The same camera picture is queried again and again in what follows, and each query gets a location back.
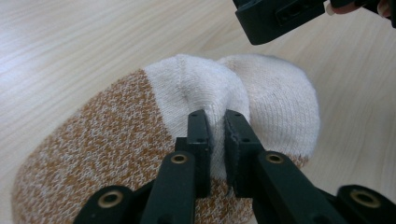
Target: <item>sock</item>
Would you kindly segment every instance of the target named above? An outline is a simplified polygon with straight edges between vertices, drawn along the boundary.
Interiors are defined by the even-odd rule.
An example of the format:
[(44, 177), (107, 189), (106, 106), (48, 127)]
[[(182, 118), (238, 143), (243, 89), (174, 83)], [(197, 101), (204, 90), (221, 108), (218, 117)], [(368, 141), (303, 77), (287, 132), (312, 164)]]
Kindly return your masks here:
[(288, 155), (302, 167), (319, 131), (316, 92), (303, 70), (276, 57), (232, 55), (218, 60), (243, 81), (250, 125), (267, 150)]
[(187, 55), (163, 60), (98, 93), (29, 156), (12, 192), (16, 223), (70, 223), (97, 190), (136, 190), (157, 175), (187, 116), (203, 109), (213, 134), (212, 196), (196, 202), (197, 223), (241, 223), (250, 200), (228, 197), (223, 162), (226, 109), (249, 117), (248, 94), (227, 67)]

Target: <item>wood grain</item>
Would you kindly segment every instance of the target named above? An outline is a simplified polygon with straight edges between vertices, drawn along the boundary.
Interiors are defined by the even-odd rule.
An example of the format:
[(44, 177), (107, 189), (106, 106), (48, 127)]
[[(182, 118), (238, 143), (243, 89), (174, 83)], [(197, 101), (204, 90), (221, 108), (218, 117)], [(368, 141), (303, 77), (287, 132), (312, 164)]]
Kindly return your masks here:
[(232, 1), (1, 1), (0, 223), (26, 157), (97, 92), (178, 53), (271, 54), (318, 92), (321, 134), (303, 169), (330, 193), (360, 184), (396, 202), (396, 30), (359, 10), (251, 46)]

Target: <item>light wood surface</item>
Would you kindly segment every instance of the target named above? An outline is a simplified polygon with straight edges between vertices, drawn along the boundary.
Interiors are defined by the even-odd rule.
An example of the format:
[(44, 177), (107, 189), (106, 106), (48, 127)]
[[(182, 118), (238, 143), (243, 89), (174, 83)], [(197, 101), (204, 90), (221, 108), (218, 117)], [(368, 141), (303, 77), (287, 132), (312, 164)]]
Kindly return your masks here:
[(251, 46), (233, 1), (1, 1), (0, 223), (14, 176), (37, 145), (97, 92), (135, 69), (188, 53), (271, 54), (318, 92), (321, 133), (303, 169), (321, 189), (359, 184), (396, 202), (396, 30), (359, 10), (322, 15)]

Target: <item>rolled sock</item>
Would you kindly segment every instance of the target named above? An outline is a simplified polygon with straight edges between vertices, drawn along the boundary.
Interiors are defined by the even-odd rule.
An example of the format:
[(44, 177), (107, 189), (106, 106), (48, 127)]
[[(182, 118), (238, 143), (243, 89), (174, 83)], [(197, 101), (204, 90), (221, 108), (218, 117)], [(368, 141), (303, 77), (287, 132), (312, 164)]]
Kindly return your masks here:
[(243, 81), (249, 98), (250, 125), (267, 150), (287, 154), (303, 166), (318, 138), (315, 89), (297, 66), (260, 54), (218, 60)]
[(199, 109), (214, 148), (212, 196), (197, 200), (195, 220), (248, 221), (250, 201), (227, 196), (223, 162), (225, 110), (248, 119), (248, 94), (227, 67), (177, 55), (120, 79), (42, 142), (16, 176), (15, 223), (71, 223), (100, 188), (141, 188), (156, 177), (176, 138), (187, 135), (188, 114)]

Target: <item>sock toe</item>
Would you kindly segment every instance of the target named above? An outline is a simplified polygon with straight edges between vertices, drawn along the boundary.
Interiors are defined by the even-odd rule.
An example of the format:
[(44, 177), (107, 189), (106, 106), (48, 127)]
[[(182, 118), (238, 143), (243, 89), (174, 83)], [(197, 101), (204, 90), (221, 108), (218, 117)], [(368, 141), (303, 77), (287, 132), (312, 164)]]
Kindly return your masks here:
[(218, 63), (242, 79), (250, 124), (263, 146), (285, 153), (303, 166), (313, 153), (320, 124), (316, 92), (304, 71), (260, 54), (232, 55)]

